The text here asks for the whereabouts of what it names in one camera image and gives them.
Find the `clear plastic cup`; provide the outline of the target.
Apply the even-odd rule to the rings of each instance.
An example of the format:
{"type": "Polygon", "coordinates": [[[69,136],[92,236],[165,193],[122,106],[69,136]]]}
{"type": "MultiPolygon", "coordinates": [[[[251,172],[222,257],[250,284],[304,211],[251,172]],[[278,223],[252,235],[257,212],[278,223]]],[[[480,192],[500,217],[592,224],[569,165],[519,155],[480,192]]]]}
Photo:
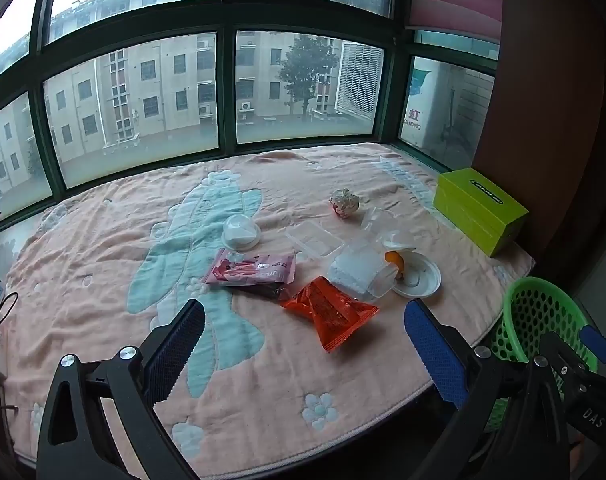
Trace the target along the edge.
{"type": "Polygon", "coordinates": [[[391,211],[381,207],[372,207],[365,211],[360,228],[374,240],[385,233],[394,231],[397,228],[397,220],[391,211]]]}

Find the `brown wooden wardrobe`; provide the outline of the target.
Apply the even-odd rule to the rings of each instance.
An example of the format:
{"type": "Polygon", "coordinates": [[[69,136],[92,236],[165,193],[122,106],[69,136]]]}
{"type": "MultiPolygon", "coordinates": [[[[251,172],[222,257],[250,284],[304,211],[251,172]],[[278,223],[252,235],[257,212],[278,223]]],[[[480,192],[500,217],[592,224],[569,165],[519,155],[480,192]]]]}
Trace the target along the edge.
{"type": "Polygon", "coordinates": [[[502,0],[499,61],[472,166],[523,205],[540,258],[582,180],[604,87],[601,0],[502,0]]]}

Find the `clear rectangular plastic tray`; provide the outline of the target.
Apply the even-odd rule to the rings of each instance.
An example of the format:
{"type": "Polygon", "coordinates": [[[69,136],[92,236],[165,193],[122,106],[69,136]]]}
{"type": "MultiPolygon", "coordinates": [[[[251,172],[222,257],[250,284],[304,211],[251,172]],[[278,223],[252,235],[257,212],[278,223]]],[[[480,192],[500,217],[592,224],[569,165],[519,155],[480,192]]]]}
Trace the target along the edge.
{"type": "Polygon", "coordinates": [[[286,237],[309,258],[324,259],[344,245],[343,241],[324,229],[317,222],[305,220],[286,228],[286,237]]]}

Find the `paper ball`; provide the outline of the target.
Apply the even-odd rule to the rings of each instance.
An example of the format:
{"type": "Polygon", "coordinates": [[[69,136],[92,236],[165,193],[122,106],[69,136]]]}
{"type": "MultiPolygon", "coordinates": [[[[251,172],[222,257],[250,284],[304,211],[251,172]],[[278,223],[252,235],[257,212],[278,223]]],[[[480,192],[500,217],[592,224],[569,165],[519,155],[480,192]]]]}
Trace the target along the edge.
{"type": "Polygon", "coordinates": [[[348,188],[340,188],[334,191],[329,202],[334,213],[342,219],[350,218],[352,214],[358,211],[360,206],[360,198],[350,192],[348,188]]]}

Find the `green window frame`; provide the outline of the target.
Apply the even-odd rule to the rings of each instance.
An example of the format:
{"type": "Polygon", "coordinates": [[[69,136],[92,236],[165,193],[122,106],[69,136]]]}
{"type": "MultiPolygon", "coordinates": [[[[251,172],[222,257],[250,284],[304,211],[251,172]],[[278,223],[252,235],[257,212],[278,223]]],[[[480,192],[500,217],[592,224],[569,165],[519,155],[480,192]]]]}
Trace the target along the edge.
{"type": "Polygon", "coordinates": [[[492,44],[418,0],[0,0],[0,231],[163,167],[341,142],[469,165],[492,44]]]}

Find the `green plastic waste basket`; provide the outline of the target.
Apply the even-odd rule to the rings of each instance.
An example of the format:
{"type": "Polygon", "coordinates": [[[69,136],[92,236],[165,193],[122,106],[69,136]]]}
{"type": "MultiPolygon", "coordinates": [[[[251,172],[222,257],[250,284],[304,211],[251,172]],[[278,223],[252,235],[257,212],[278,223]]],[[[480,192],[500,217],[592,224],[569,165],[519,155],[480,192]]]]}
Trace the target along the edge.
{"type": "Polygon", "coordinates": [[[538,356],[542,336],[555,333],[595,372],[597,358],[578,336],[587,324],[582,310],[556,285],[540,278],[520,278],[504,296],[492,350],[502,360],[528,362],[538,356]]]}

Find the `white styrofoam block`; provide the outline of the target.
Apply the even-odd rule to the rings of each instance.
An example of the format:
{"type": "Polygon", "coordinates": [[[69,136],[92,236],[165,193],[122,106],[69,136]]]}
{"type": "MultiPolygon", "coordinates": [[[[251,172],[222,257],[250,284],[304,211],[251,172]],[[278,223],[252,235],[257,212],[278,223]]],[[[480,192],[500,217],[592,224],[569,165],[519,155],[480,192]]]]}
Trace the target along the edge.
{"type": "Polygon", "coordinates": [[[329,266],[328,279],[343,292],[354,297],[362,296],[385,266],[384,259],[369,248],[341,252],[329,266]]]}

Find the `clear dome lid with tissue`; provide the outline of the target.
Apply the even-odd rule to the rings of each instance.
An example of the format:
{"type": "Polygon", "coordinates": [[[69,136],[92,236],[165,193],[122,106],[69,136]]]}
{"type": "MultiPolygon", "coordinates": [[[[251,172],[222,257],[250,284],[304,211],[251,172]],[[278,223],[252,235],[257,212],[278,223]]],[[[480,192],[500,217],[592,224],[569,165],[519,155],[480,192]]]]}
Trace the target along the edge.
{"type": "Polygon", "coordinates": [[[222,244],[235,252],[247,252],[262,237],[260,227],[245,214],[233,214],[222,227],[222,244]]]}

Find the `white round plastic lid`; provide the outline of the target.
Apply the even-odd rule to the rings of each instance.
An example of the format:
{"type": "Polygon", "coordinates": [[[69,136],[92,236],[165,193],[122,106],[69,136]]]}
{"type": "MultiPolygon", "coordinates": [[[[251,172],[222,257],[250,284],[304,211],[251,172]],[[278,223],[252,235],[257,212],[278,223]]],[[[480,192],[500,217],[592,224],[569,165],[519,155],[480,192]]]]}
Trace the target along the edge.
{"type": "Polygon", "coordinates": [[[393,286],[394,292],[408,299],[428,298],[440,289],[442,274],[440,268],[420,252],[404,250],[400,253],[403,258],[403,277],[393,286]]]}

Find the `orange snack wrapper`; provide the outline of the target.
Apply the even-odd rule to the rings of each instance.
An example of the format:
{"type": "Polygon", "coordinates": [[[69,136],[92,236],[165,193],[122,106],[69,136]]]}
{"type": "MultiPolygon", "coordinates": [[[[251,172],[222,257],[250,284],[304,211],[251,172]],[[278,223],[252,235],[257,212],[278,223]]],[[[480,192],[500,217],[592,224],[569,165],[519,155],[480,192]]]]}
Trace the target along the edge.
{"type": "Polygon", "coordinates": [[[320,344],[327,352],[344,344],[380,312],[374,304],[341,292],[324,276],[318,276],[293,297],[281,301],[280,306],[312,322],[320,344]]]}

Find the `pink cartoon blanket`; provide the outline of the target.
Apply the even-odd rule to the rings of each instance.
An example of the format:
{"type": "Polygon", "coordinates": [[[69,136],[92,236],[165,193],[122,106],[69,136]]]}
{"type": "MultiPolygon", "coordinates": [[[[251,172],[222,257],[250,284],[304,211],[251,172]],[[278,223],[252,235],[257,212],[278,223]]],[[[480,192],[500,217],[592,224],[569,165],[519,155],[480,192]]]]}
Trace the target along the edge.
{"type": "Polygon", "coordinates": [[[509,285],[534,261],[511,246],[486,256],[432,205],[436,177],[379,144],[273,151],[102,184],[51,208],[18,244],[8,289],[18,303],[2,326],[15,451],[37,453],[40,422],[62,356],[109,359],[199,300],[206,327],[169,398],[164,428],[204,478],[267,472],[333,448],[429,388],[403,326],[406,301],[388,292],[379,312],[339,348],[275,300],[203,283],[222,225],[245,214],[260,227],[259,254],[294,252],[299,226],[344,245],[364,237],[330,195],[346,188],[390,212],[439,268],[429,305],[470,342],[499,318],[509,285]]]}

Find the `pink snack wrapper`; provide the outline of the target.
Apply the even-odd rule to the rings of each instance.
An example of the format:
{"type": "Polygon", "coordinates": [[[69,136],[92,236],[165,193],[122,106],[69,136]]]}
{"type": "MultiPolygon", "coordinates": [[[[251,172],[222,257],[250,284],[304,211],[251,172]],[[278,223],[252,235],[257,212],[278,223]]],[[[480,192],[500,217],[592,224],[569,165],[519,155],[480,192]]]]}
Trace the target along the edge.
{"type": "Polygon", "coordinates": [[[267,299],[279,299],[295,278],[295,255],[248,255],[221,249],[204,274],[203,284],[237,288],[267,299]]]}

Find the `green shoe box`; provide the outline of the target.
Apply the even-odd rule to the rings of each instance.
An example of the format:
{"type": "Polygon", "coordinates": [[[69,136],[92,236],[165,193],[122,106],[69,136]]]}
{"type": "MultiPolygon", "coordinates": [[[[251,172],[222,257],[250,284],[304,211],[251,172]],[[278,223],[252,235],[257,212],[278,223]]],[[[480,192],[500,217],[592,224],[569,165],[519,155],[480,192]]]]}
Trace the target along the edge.
{"type": "Polygon", "coordinates": [[[433,204],[489,257],[513,240],[528,214],[517,200],[471,167],[440,174],[433,204]]]}

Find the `orange peel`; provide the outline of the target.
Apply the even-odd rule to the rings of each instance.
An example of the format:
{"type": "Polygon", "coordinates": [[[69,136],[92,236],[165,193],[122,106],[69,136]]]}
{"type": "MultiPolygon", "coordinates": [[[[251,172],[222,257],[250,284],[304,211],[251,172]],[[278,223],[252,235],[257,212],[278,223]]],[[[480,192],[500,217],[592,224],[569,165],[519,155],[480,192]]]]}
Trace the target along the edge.
{"type": "Polygon", "coordinates": [[[405,260],[400,252],[396,250],[389,250],[384,255],[385,260],[388,263],[394,264],[396,267],[396,278],[401,280],[404,277],[405,271],[405,260]]]}

